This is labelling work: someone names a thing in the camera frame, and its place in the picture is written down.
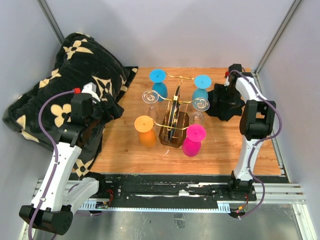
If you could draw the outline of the blue wine glass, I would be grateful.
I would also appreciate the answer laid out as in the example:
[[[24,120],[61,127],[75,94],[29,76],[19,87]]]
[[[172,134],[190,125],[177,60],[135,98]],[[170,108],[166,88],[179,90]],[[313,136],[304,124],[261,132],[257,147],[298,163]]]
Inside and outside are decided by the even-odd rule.
[[[205,74],[198,75],[194,79],[194,85],[196,86],[196,90],[192,94],[192,100],[197,98],[204,98],[208,100],[209,95],[207,89],[211,86],[212,79]]]
[[[163,102],[168,97],[168,89],[164,80],[166,73],[162,69],[154,69],[149,74],[149,79],[153,82],[152,90],[159,94],[159,101]]]

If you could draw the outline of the pink wine glass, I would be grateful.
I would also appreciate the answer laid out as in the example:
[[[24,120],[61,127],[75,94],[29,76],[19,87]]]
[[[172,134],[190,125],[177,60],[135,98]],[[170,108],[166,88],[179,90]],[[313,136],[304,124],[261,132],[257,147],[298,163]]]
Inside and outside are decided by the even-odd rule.
[[[206,138],[206,130],[200,124],[192,124],[186,130],[186,138],[182,144],[182,151],[188,157],[199,154],[202,141]]]

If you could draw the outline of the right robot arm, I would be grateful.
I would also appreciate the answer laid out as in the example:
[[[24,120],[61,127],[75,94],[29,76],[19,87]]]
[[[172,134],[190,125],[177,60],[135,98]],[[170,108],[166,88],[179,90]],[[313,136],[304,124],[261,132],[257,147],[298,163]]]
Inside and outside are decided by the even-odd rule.
[[[232,200],[245,199],[253,191],[253,170],[260,148],[273,130],[276,103],[262,95],[253,75],[246,72],[240,63],[230,65],[224,78],[224,84],[216,83],[209,92],[208,114],[221,121],[240,117],[242,146],[238,163],[228,180],[226,194]]]

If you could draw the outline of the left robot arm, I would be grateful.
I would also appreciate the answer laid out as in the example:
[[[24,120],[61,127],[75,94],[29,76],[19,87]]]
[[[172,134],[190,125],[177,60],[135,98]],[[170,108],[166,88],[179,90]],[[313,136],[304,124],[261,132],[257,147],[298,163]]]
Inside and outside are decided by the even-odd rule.
[[[56,137],[52,137],[43,126],[43,111],[51,101],[68,94],[73,95],[71,121],[63,124],[57,130]],[[33,239],[33,229],[49,232],[54,236],[64,235],[69,230],[77,210],[91,196],[101,198],[108,194],[109,200],[104,206],[110,206],[115,193],[108,187],[106,178],[101,173],[89,172],[80,183],[65,193],[74,163],[89,141],[93,128],[106,118],[107,113],[96,93],[80,92],[79,88],[50,97],[40,108],[38,124],[52,143],[53,153],[38,192],[31,203],[21,206],[19,211],[19,216],[28,224],[28,239]]]

